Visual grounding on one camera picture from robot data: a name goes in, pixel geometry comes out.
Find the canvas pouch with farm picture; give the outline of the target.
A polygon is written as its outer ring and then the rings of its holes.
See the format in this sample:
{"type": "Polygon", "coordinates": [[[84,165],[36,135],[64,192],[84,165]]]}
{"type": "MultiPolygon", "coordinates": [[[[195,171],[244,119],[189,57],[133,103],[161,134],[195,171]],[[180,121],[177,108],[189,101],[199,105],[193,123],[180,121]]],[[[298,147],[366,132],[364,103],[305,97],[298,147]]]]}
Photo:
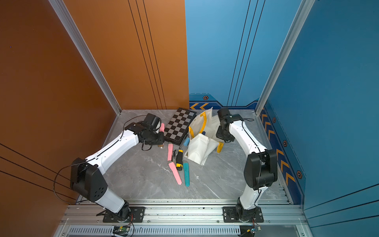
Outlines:
{"type": "Polygon", "coordinates": [[[220,120],[213,108],[201,112],[189,126],[190,142],[186,157],[198,165],[205,165],[208,156],[214,151],[221,152],[224,141],[216,137],[220,120]]]}

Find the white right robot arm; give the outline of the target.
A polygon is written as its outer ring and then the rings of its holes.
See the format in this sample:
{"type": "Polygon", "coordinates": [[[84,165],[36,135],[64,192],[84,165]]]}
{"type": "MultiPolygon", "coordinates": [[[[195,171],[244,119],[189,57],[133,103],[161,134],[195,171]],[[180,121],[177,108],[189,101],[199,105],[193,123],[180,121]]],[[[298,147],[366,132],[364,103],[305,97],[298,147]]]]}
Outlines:
{"type": "Polygon", "coordinates": [[[235,207],[223,207],[224,222],[263,223],[258,202],[278,179],[276,151],[269,150],[258,141],[246,125],[248,119],[231,114],[227,108],[220,109],[217,114],[220,126],[216,137],[226,143],[237,141],[247,156],[243,172],[246,187],[235,207]]]}

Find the silver black folding knife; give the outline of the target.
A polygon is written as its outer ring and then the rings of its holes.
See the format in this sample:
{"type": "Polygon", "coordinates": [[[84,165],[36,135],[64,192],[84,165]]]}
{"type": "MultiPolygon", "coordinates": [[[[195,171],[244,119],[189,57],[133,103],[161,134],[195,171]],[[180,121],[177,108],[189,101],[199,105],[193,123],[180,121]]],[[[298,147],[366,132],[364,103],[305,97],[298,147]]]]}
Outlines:
{"type": "Polygon", "coordinates": [[[178,149],[175,149],[172,153],[172,161],[174,163],[176,163],[176,158],[177,158],[177,154],[178,154],[178,149]]]}

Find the black yellow utility knife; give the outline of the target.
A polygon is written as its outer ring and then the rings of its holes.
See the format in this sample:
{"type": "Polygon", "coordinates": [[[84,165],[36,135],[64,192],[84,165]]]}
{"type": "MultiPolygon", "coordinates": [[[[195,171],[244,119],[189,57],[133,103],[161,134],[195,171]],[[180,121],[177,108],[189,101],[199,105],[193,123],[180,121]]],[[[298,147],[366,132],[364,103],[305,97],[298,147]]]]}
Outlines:
{"type": "Polygon", "coordinates": [[[178,171],[183,170],[183,150],[177,150],[177,153],[176,153],[176,169],[178,171]]]}

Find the teal utility knife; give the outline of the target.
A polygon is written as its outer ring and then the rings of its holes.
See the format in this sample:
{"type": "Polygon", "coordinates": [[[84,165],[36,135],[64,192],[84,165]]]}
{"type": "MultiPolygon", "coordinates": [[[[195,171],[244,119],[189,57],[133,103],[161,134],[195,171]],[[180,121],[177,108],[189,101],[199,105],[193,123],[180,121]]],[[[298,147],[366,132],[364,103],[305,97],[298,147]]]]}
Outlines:
{"type": "Polygon", "coordinates": [[[189,164],[188,162],[183,163],[183,169],[184,169],[184,177],[185,177],[185,186],[189,187],[190,186],[190,169],[189,169],[189,164]]]}

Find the black white chessboard box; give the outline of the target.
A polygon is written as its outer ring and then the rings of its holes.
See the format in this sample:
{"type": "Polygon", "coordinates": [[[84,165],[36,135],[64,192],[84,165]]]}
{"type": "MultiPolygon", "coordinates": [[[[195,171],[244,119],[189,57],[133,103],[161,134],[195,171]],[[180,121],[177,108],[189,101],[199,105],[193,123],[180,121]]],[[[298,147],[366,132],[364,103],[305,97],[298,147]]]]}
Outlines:
{"type": "Polygon", "coordinates": [[[178,146],[181,145],[195,117],[195,111],[179,108],[165,125],[164,140],[178,146]]]}

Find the black pen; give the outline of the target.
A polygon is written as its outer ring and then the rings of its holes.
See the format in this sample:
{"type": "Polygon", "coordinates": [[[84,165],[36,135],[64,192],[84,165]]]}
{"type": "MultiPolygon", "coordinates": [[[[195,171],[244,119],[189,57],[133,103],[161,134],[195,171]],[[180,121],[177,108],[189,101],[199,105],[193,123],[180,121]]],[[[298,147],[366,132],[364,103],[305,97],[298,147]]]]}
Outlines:
{"type": "Polygon", "coordinates": [[[181,142],[181,145],[179,146],[179,149],[182,149],[187,137],[188,137],[187,135],[184,137],[183,141],[181,142]]]}

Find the light blue small cylinder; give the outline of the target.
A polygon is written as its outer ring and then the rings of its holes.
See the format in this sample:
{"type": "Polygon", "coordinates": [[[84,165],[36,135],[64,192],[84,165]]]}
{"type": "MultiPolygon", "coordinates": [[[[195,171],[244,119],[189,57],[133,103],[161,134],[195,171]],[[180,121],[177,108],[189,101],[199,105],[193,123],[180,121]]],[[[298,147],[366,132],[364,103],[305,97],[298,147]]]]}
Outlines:
{"type": "Polygon", "coordinates": [[[185,142],[184,142],[184,146],[187,147],[189,145],[189,143],[190,143],[190,138],[187,137],[186,140],[185,140],[185,142]]]}

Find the left green circuit board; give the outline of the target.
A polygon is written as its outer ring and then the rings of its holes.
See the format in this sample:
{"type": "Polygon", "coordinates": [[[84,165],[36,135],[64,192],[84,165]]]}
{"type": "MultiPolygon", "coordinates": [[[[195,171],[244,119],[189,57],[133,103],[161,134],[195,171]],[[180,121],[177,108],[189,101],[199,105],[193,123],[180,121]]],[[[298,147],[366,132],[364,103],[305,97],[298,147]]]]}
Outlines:
{"type": "Polygon", "coordinates": [[[114,226],[112,231],[113,237],[128,237],[130,226],[114,226]]]}

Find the right green circuit board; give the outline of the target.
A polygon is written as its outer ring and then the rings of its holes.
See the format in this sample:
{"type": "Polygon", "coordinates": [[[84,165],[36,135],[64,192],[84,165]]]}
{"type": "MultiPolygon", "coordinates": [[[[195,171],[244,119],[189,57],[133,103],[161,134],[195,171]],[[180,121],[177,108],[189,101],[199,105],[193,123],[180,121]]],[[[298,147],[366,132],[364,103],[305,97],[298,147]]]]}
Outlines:
{"type": "Polygon", "coordinates": [[[262,230],[261,226],[253,227],[248,229],[244,234],[249,237],[254,237],[257,232],[262,230]]]}

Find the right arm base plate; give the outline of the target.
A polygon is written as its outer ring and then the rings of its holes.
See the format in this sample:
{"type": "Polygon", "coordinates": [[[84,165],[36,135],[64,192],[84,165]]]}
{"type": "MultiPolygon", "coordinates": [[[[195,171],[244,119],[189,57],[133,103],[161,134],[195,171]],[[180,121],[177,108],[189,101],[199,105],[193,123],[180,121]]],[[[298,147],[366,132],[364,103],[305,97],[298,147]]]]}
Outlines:
{"type": "Polygon", "coordinates": [[[222,208],[225,223],[263,223],[264,217],[260,207],[245,210],[240,205],[222,208]]]}

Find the aluminium front rail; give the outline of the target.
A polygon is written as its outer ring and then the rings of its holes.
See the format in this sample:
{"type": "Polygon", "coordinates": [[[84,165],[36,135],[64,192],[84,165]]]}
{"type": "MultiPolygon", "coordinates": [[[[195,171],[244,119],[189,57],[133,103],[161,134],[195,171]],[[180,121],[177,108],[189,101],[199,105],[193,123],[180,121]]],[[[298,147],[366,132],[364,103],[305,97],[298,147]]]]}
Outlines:
{"type": "Polygon", "coordinates": [[[57,237],[113,237],[114,226],[130,226],[128,237],[230,236],[248,237],[253,227],[262,230],[255,237],[310,237],[311,229],[298,205],[285,201],[260,204],[263,223],[225,223],[222,208],[234,206],[231,200],[133,200],[132,206],[146,208],[142,223],[104,223],[96,216],[104,208],[94,204],[67,207],[55,232],[57,237]]]}

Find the left aluminium corner post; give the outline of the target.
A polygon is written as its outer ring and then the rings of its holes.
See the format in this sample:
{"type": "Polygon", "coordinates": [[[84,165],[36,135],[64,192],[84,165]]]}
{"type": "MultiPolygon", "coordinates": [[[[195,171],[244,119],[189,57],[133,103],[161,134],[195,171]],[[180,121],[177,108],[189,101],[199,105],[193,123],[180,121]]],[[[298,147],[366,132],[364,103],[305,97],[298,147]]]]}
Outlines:
{"type": "Polygon", "coordinates": [[[79,28],[77,27],[74,19],[69,13],[64,1],[62,0],[49,0],[50,5],[67,31],[69,37],[80,53],[82,59],[86,63],[88,69],[95,78],[97,84],[99,85],[101,91],[105,95],[110,106],[114,110],[116,115],[120,115],[122,112],[121,106],[119,105],[115,95],[113,94],[108,82],[106,81],[100,67],[98,66],[93,54],[91,53],[87,43],[85,42],[79,28]]]}

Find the aluminium corner post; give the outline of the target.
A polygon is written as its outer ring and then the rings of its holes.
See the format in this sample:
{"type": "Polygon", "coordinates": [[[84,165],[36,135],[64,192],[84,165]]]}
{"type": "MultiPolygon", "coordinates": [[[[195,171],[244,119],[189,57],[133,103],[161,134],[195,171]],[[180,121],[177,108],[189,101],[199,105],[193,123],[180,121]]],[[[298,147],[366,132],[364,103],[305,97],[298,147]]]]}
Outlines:
{"type": "Polygon", "coordinates": [[[105,95],[110,106],[114,110],[116,115],[120,115],[122,112],[121,106],[119,105],[115,95],[113,94],[108,82],[106,81],[100,67],[98,66],[93,54],[91,53],[87,43],[85,42],[79,28],[77,27],[74,19],[69,13],[64,1],[62,0],[49,0],[50,5],[67,31],[69,37],[80,53],[82,59],[86,63],[88,69],[95,78],[97,84],[99,85],[101,91],[105,95]]]}
{"type": "Polygon", "coordinates": [[[296,12],[296,15],[292,21],[292,24],[289,28],[289,31],[286,35],[286,38],[283,42],[283,45],[281,47],[281,50],[278,54],[278,57],[272,67],[272,70],[269,74],[269,77],[266,81],[266,84],[263,88],[263,91],[260,95],[260,98],[258,100],[255,112],[256,115],[260,115],[261,111],[264,108],[264,105],[266,104],[269,95],[271,94],[271,91],[282,71],[282,68],[284,67],[287,58],[304,26],[304,23],[315,3],[315,0],[303,0],[301,1],[301,4],[296,12]]]}

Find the right aluminium corner post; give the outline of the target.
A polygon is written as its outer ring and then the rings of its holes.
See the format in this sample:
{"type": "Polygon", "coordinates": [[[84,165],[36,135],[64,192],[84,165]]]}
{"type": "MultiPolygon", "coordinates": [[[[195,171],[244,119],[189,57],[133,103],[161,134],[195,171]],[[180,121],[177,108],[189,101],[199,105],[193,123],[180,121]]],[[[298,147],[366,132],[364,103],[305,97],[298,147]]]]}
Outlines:
{"type": "Polygon", "coordinates": [[[272,67],[272,70],[269,74],[269,77],[266,81],[266,84],[263,88],[263,91],[260,95],[260,98],[258,100],[255,112],[256,115],[260,115],[261,111],[264,108],[264,105],[266,104],[269,95],[271,94],[271,91],[282,71],[282,68],[284,67],[287,58],[304,26],[304,23],[315,3],[315,0],[303,0],[301,1],[301,4],[296,12],[296,15],[292,21],[292,24],[289,28],[289,31],[286,35],[286,38],[283,42],[283,45],[281,47],[281,50],[278,54],[278,57],[272,67]]]}

